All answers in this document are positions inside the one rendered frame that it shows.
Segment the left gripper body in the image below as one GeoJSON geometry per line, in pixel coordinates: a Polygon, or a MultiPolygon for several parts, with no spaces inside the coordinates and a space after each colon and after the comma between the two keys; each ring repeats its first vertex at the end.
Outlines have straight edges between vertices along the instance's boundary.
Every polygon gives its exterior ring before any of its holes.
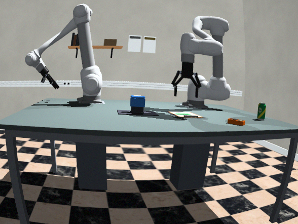
{"type": "Polygon", "coordinates": [[[190,62],[182,62],[182,72],[181,74],[184,75],[185,73],[187,73],[187,75],[184,78],[188,78],[190,79],[190,73],[193,76],[193,63],[190,62]]]}

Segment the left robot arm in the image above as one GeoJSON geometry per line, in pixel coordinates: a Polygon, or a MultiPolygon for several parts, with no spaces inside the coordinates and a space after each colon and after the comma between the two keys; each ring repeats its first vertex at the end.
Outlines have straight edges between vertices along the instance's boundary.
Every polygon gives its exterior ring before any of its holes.
{"type": "Polygon", "coordinates": [[[208,108],[204,99],[222,101],[230,97],[231,88],[224,78],[223,37],[229,30],[228,21],[219,17],[198,16],[192,23],[193,32],[202,38],[197,40],[192,33],[181,36],[180,50],[181,62],[195,62],[195,54],[212,56],[213,76],[210,81],[205,81],[203,76],[198,76],[201,87],[198,98],[195,97],[196,86],[190,79],[188,84],[188,100],[182,105],[188,107],[208,108]],[[210,30],[210,35],[202,31],[210,30]]]}

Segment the dark grey clipboard with white form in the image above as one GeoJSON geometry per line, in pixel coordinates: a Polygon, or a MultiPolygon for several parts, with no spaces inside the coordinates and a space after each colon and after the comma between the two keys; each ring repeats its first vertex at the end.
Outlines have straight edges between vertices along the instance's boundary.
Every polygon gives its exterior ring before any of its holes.
{"type": "Polygon", "coordinates": [[[178,118],[204,118],[191,112],[166,111],[167,113],[178,118]]]}

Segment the orange digital multimeter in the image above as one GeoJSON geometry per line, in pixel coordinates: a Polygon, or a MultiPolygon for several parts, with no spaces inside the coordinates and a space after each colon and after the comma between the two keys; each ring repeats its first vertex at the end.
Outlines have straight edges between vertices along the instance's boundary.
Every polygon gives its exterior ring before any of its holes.
{"type": "Polygon", "coordinates": [[[238,120],[238,119],[232,119],[232,118],[228,119],[228,123],[235,124],[235,125],[241,125],[241,126],[245,125],[244,120],[238,120]]]}

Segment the green drink can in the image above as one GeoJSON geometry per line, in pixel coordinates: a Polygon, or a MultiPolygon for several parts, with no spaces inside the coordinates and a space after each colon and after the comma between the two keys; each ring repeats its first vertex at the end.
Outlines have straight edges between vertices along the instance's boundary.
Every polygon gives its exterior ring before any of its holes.
{"type": "Polygon", "coordinates": [[[265,119],[265,113],[266,113],[266,104],[259,102],[258,112],[257,112],[258,120],[264,120],[265,119]]]}

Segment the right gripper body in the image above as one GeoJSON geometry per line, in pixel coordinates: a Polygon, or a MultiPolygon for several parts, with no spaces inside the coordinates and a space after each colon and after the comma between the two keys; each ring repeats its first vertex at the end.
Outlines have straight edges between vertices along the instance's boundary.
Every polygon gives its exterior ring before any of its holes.
{"type": "Polygon", "coordinates": [[[42,76],[44,76],[45,74],[48,74],[49,70],[45,67],[42,69],[42,71],[40,72],[42,76]]]}

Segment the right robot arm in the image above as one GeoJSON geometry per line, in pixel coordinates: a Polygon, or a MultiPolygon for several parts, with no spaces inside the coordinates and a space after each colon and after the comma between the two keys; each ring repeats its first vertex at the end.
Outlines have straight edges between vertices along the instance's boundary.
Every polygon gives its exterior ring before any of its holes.
{"type": "Polygon", "coordinates": [[[81,70],[81,83],[83,97],[77,98],[81,103],[102,103],[100,100],[102,75],[99,67],[95,65],[91,34],[90,34],[90,16],[92,10],[86,4],[77,5],[73,10],[73,18],[68,25],[54,37],[49,39],[38,49],[31,51],[25,57],[25,62],[33,66],[40,73],[46,65],[41,59],[41,54],[55,42],[66,36],[74,29],[78,29],[80,52],[83,69],[81,70]]]}

